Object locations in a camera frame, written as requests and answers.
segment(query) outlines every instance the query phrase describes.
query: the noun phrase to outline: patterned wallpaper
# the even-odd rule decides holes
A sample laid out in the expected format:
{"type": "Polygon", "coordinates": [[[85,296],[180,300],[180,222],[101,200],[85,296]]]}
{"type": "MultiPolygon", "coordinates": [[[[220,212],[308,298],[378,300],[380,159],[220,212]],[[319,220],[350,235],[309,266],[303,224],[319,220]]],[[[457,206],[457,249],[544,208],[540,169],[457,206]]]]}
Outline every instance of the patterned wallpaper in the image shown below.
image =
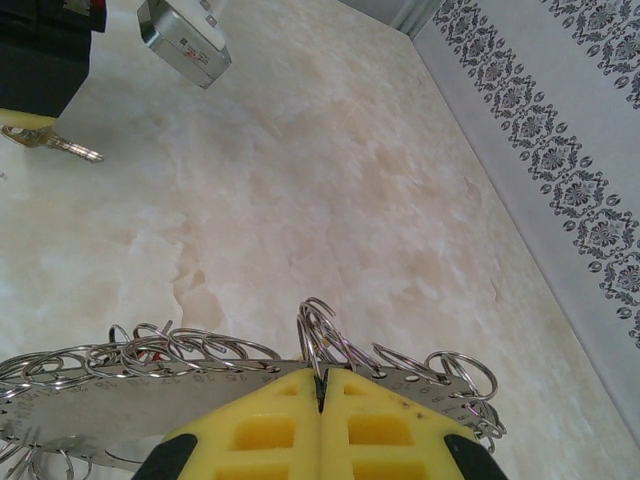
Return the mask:
{"type": "MultiPolygon", "coordinates": [[[[549,3],[578,43],[592,44],[587,55],[600,56],[603,74],[617,74],[612,88],[626,89],[626,100],[640,108],[640,6],[632,8],[630,0],[549,3]]],[[[446,0],[432,21],[487,109],[501,120],[504,136],[549,208],[565,220],[564,234],[589,258],[585,275],[598,282],[612,314],[629,322],[629,340],[640,349],[640,223],[620,208],[621,196],[598,159],[583,151],[580,138],[566,133],[567,122],[477,2],[446,0]]]]}

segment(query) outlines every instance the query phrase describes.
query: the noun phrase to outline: metal key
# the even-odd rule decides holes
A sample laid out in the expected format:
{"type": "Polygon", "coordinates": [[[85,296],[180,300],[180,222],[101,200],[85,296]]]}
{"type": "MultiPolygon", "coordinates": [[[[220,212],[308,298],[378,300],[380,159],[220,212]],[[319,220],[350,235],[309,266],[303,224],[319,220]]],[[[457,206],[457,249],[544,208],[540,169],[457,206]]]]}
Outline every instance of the metal key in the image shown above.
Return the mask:
{"type": "Polygon", "coordinates": [[[14,127],[2,127],[2,135],[27,148],[47,147],[76,155],[89,163],[100,163],[104,157],[77,143],[71,143],[53,131],[51,127],[27,130],[14,127]]]}

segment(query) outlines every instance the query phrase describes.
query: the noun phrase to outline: wall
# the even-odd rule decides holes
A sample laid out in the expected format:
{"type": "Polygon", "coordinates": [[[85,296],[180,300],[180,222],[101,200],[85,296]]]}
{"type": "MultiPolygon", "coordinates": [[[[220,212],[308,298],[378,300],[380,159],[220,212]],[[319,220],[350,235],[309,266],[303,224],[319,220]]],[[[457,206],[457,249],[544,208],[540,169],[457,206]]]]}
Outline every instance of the wall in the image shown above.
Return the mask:
{"type": "Polygon", "coordinates": [[[446,0],[415,44],[639,441],[640,0],[446,0]]]}

